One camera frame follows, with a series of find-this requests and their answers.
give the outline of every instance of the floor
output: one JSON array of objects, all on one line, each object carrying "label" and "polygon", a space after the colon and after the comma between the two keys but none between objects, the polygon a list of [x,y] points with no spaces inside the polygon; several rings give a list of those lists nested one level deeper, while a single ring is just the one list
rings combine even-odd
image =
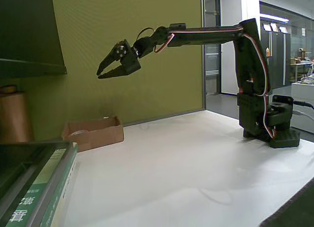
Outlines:
[{"label": "floor", "polygon": [[[291,86],[275,89],[272,94],[291,95]],[[239,107],[236,103],[236,96],[223,94],[207,95],[206,106],[206,109],[211,112],[239,119]],[[301,133],[302,139],[314,142],[314,134],[296,128],[295,130]]]}]

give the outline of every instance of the door frame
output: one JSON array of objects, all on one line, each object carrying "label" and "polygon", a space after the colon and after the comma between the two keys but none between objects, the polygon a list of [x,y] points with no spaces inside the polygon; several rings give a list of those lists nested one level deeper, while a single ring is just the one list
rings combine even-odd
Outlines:
[{"label": "door frame", "polygon": [[[216,26],[221,26],[220,0],[215,0]],[[202,27],[205,27],[205,0],[201,0]],[[221,93],[221,44],[218,46],[218,76],[216,77],[216,91]],[[203,109],[206,109],[206,73],[205,73],[205,45],[202,45],[202,87],[203,87]]]}]

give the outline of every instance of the robotic arm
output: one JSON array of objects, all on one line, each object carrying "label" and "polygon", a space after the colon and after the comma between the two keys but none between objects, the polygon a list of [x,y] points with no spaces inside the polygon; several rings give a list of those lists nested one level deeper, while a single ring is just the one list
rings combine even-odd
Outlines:
[{"label": "robotic arm", "polygon": [[[237,104],[244,137],[267,141],[273,148],[298,146],[300,135],[290,129],[293,98],[274,96],[273,103],[268,105],[268,66],[255,19],[235,26],[211,28],[186,28],[185,24],[161,26],[151,36],[136,40],[133,47],[126,40],[117,43],[100,63],[97,75],[100,79],[130,75],[141,68],[138,58],[151,52],[159,53],[167,46],[223,44],[229,41],[233,41],[236,52]],[[106,67],[118,60],[121,66],[102,74]]]}]

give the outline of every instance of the white tabletop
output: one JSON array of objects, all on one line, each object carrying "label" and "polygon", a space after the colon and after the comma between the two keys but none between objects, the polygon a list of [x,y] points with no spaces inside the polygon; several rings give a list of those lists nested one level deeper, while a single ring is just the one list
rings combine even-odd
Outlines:
[{"label": "white tabletop", "polygon": [[291,66],[299,66],[299,65],[308,65],[308,64],[313,64],[312,62],[309,63],[299,63],[299,64],[290,64]]},{"label": "white tabletop", "polygon": [[272,149],[208,111],[78,154],[65,227],[255,227],[314,177],[314,144]]}]

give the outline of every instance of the open cardboard box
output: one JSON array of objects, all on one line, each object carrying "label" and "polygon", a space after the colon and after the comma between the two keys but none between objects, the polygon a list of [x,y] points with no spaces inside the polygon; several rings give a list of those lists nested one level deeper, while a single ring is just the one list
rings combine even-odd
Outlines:
[{"label": "open cardboard box", "polygon": [[118,143],[124,140],[123,127],[117,117],[94,121],[68,122],[62,132],[63,140],[75,141],[78,152]]}]

